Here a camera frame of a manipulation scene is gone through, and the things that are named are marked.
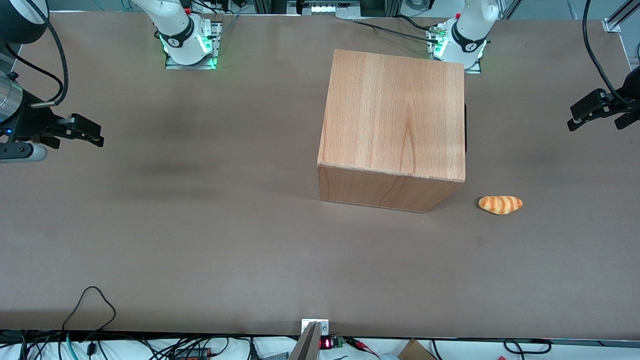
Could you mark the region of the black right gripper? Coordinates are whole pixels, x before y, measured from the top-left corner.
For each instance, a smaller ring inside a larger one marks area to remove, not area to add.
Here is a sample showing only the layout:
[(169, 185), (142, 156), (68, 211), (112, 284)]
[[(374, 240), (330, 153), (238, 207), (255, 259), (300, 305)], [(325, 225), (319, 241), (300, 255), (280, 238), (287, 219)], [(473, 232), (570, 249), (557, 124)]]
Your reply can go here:
[(53, 150), (60, 148), (60, 139), (52, 132), (62, 132), (60, 137), (86, 141), (98, 148), (105, 145), (101, 136), (102, 127), (80, 114), (62, 117), (50, 108), (32, 109), (25, 101), (18, 104), (13, 100), (2, 100), (1, 134), (7, 136), (1, 150), (8, 151), (10, 146), (19, 142), (34, 142)]

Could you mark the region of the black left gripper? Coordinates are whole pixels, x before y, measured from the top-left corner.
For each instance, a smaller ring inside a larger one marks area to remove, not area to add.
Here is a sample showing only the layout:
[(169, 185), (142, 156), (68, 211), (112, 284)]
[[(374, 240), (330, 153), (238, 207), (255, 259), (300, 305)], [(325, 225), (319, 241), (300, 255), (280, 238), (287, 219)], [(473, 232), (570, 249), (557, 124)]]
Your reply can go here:
[(567, 121), (567, 129), (575, 132), (586, 123), (622, 114), (614, 120), (615, 127), (623, 130), (640, 120), (640, 67), (634, 68), (625, 78), (617, 93), (630, 105), (615, 96), (612, 98), (605, 89), (594, 89), (570, 107), (572, 117)]

